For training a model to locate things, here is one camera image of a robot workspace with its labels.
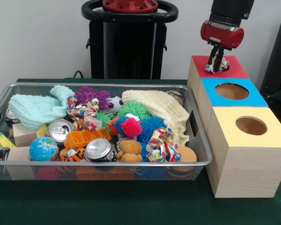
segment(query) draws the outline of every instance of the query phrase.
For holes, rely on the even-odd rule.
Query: black cart handle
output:
[[[103,22],[138,22],[138,23],[169,23],[178,18],[178,9],[173,4],[166,1],[158,1],[158,8],[166,13],[118,13],[111,11],[94,11],[95,8],[102,7],[102,0],[87,1],[82,5],[82,16],[91,21]]]

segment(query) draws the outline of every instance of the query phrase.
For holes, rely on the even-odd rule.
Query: light blue knit cloth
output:
[[[11,97],[8,106],[24,127],[35,131],[44,123],[64,118],[67,115],[67,99],[74,92],[68,87],[55,85],[50,94],[56,98],[17,94]]]

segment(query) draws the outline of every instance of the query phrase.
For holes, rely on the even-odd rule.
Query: yellow box top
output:
[[[281,123],[267,107],[213,107],[230,147],[281,148]]]

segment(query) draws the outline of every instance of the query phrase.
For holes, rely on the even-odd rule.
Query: cream knit cloth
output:
[[[171,95],[158,90],[127,90],[122,94],[123,103],[135,100],[148,108],[152,115],[167,120],[173,131],[173,142],[185,145],[189,136],[184,135],[189,113]]]

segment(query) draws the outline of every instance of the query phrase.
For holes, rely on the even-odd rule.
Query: wooden cube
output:
[[[30,146],[37,139],[46,135],[46,125],[42,125],[38,131],[28,130],[22,123],[13,124],[15,145],[17,147]]]
[[[236,56],[225,56],[229,61],[229,70],[223,73],[211,74],[205,70],[209,56],[193,55],[189,66],[187,86],[192,90],[195,99],[201,78],[249,78]]]
[[[30,161],[28,147],[11,148],[8,154],[7,161]]]
[[[30,161],[29,146],[11,148],[7,161]],[[35,179],[34,172],[29,165],[7,165],[6,168],[12,180]]]
[[[12,180],[34,180],[35,175],[30,165],[7,165]]]
[[[274,197],[281,181],[281,124],[267,107],[213,107],[206,166],[216,198]]]
[[[245,78],[202,78],[197,105],[205,132],[213,106],[267,107],[251,80]]]

